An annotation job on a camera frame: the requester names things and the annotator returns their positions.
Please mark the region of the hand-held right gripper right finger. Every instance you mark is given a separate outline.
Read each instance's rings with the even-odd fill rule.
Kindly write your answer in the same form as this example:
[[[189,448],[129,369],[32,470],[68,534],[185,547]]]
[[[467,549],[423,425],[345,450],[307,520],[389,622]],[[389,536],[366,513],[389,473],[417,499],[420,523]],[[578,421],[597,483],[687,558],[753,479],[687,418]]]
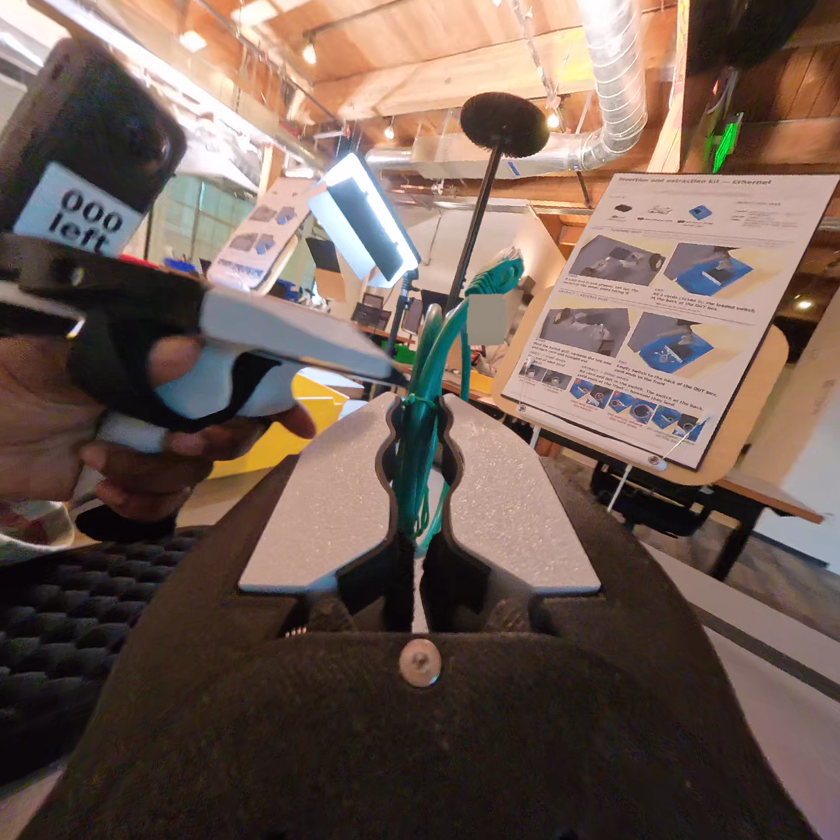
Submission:
[[[602,584],[540,458],[447,394],[439,437],[448,483],[420,594],[427,617],[529,617],[537,604]]]

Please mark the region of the yellow plastic bin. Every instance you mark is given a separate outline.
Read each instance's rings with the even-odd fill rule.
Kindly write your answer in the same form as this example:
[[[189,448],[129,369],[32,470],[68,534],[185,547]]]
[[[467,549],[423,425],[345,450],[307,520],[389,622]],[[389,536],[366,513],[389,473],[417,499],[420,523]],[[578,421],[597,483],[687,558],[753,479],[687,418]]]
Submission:
[[[314,368],[299,372],[291,386],[295,399],[307,409],[315,423],[317,434],[340,419],[345,403],[362,398],[364,394],[360,382]],[[246,455],[216,462],[209,478],[215,480],[272,469],[284,458],[299,454],[310,442],[275,423]]]

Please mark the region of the studio light panel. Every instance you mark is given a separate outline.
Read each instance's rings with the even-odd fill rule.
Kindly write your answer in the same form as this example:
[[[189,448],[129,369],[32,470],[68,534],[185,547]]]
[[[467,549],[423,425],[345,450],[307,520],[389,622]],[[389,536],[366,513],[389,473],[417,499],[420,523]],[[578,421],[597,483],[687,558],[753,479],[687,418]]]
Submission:
[[[312,188],[307,207],[360,279],[391,288],[421,256],[364,160],[347,153]]]

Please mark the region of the black floor lamp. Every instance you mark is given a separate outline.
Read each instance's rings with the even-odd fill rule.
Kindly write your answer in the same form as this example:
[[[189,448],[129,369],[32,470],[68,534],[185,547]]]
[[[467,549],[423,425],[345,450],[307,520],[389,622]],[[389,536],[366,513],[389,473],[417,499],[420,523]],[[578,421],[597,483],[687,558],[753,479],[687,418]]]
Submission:
[[[489,160],[444,313],[457,306],[501,159],[533,156],[545,147],[550,136],[545,117],[532,102],[499,91],[480,93],[468,99],[461,109],[460,126],[472,144],[489,152]]]

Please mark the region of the brown-edged grey table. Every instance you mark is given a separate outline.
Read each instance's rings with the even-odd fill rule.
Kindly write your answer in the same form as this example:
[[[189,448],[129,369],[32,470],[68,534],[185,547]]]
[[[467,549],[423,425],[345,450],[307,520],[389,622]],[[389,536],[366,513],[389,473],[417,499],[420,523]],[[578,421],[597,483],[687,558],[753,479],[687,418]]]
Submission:
[[[770,510],[783,518],[798,518],[816,525],[824,521],[823,514],[769,481],[749,476],[742,469],[731,470],[709,488],[710,509],[737,523],[709,568],[709,576],[717,581],[727,579],[765,511]]]

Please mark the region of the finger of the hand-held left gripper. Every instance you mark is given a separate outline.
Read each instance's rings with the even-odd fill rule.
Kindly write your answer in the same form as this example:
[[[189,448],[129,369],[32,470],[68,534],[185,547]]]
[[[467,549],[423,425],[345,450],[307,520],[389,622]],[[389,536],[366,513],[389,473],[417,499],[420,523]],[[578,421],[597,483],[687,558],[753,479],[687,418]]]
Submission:
[[[352,322],[275,297],[231,289],[205,292],[201,334],[267,358],[407,387],[408,378],[386,352]]]

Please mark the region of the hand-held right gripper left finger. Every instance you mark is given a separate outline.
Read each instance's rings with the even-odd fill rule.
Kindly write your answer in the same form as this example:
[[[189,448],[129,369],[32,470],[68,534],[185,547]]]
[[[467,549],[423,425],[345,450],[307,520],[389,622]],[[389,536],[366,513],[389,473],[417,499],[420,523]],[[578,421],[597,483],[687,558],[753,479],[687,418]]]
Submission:
[[[412,544],[398,528],[391,477],[398,397],[391,392],[330,426],[299,455],[238,580],[248,595],[360,613],[412,615]]]

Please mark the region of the green exit sign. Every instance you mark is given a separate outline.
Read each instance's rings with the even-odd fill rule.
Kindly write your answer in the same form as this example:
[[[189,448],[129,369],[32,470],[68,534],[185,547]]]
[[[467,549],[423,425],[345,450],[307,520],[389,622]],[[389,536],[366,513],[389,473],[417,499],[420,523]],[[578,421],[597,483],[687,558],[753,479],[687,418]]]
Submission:
[[[707,137],[703,152],[703,162],[706,172],[717,174],[725,164],[727,158],[735,150],[742,125],[743,112],[731,115],[720,131]]]

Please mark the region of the person's left hand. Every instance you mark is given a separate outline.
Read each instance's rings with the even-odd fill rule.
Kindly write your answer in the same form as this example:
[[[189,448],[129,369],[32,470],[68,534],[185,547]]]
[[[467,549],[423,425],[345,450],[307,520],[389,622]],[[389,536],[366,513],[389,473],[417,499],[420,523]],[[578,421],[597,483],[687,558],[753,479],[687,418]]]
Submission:
[[[245,455],[273,423],[312,439],[305,406],[268,417],[236,417],[196,434],[170,434],[160,454],[95,442],[104,408],[71,381],[63,339],[1,340],[1,495],[68,501],[83,466],[102,476],[95,493],[120,516],[159,522],[176,514],[214,463]]]

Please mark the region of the black tripod stand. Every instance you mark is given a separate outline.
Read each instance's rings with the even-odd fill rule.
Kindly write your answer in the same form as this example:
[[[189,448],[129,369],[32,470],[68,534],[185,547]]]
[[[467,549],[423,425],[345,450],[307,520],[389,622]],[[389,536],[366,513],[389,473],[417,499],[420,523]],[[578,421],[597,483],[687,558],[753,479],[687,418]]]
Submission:
[[[395,305],[392,326],[388,335],[385,351],[394,360],[396,358],[396,339],[403,322],[403,315],[410,306],[410,292],[413,283],[418,279],[418,267],[408,270],[402,278],[400,295]]]

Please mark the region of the printed instruction sheet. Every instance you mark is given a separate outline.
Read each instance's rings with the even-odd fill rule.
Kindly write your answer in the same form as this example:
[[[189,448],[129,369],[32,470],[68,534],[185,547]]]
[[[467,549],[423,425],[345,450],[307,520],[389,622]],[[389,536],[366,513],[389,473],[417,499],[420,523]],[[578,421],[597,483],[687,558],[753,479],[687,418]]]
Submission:
[[[698,471],[838,175],[619,174],[502,394]]]

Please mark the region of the black quilted wrist rest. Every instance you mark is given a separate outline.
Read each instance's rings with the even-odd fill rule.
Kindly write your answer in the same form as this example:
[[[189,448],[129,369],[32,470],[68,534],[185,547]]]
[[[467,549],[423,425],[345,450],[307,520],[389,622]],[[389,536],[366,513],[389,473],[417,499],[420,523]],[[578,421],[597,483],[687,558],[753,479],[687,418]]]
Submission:
[[[208,528],[96,543],[2,569],[1,785],[64,759],[132,629]]]

